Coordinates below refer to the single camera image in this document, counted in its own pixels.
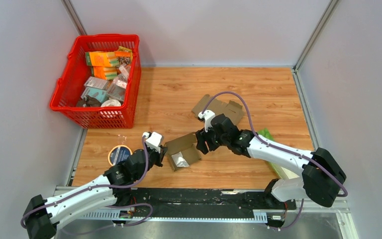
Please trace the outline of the small white plastic packet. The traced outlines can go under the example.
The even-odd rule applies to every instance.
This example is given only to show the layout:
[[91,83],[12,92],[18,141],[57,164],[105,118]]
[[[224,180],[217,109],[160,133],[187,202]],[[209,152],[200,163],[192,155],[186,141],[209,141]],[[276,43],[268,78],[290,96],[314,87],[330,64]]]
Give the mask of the small white plastic packet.
[[174,162],[174,165],[178,168],[186,168],[189,167],[190,165],[188,164],[187,160],[184,158],[182,152],[178,152],[176,154],[173,154],[172,160]]

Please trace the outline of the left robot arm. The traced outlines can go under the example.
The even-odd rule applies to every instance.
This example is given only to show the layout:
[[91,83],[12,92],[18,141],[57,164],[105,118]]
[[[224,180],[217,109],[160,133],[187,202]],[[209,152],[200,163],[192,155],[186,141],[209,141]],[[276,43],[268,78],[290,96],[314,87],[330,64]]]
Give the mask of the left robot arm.
[[99,208],[129,205],[130,188],[140,183],[152,166],[161,167],[166,152],[164,146],[146,146],[81,187],[47,199],[41,195],[31,198],[21,226],[31,239],[50,239],[72,221]]

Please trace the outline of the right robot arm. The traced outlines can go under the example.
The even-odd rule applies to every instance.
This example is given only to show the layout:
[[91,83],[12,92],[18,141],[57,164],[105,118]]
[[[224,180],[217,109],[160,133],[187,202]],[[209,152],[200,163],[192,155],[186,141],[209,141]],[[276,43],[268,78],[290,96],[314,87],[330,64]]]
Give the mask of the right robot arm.
[[195,133],[196,147],[203,154],[224,146],[236,155],[262,159],[297,175],[268,184],[264,202],[269,208],[291,199],[310,199],[330,208],[336,198],[347,196],[347,191],[340,193],[347,176],[328,150],[302,150],[273,142],[251,130],[239,130],[230,118],[209,110],[197,117],[204,122],[204,128]]

